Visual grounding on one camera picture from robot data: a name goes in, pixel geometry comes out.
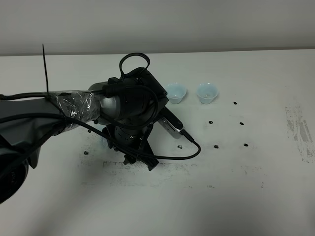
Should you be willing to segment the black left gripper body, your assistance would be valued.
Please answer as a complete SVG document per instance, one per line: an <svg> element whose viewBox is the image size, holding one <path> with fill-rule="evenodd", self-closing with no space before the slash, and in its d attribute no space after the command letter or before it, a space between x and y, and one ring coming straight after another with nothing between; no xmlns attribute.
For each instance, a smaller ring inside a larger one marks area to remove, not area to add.
<svg viewBox="0 0 315 236"><path fill-rule="evenodd" d="M115 151L120 151L124 154L129 154L134 157L138 155L145 155L142 151L138 150L141 142L148 141L148 137L153 129L153 123L138 130L129 130L109 124L103 129L103 133L109 136L112 140L107 139L108 147Z"/></svg>

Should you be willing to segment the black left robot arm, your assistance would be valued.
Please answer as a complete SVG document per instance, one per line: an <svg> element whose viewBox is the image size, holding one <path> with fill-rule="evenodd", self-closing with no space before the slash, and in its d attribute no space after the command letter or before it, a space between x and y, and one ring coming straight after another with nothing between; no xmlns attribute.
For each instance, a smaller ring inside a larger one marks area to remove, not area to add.
<svg viewBox="0 0 315 236"><path fill-rule="evenodd" d="M89 122L103 125L99 135L125 155L125 163L158 164L148 143L167 104L167 92L143 67L88 90L21 93L0 97L0 200L12 197L29 168L38 165L41 146L52 136Z"/></svg>

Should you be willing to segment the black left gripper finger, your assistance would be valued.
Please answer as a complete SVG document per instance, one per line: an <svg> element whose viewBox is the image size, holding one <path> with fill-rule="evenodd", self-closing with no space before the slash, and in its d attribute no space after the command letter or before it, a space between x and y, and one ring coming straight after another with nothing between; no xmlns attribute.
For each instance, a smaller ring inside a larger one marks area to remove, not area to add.
<svg viewBox="0 0 315 236"><path fill-rule="evenodd" d="M129 155L129 154L125 154L124 158L125 158L125 160L124 160L125 165L128 165L128 164L132 165L136 162L136 158L132 155Z"/></svg>
<svg viewBox="0 0 315 236"><path fill-rule="evenodd" d="M153 155L153 151L148 141L141 142L138 150L142 151L145 155ZM156 158L150 158L143 155L138 155L137 161L144 163L149 171L152 171L159 164L159 161Z"/></svg>

